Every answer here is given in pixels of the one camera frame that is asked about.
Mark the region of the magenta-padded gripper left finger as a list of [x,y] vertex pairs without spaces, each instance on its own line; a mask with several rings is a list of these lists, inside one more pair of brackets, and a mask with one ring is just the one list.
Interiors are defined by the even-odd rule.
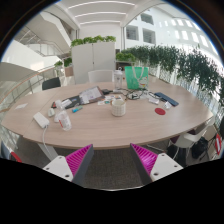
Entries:
[[44,170],[82,186],[93,155],[93,145],[90,144],[74,151],[66,157],[61,155],[57,156],[44,167]]

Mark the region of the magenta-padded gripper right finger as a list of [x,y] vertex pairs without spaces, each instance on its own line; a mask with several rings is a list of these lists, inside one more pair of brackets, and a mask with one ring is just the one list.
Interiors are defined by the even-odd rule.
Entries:
[[133,143],[130,144],[130,148],[143,185],[147,185],[182,169],[182,166],[166,153],[156,154]]

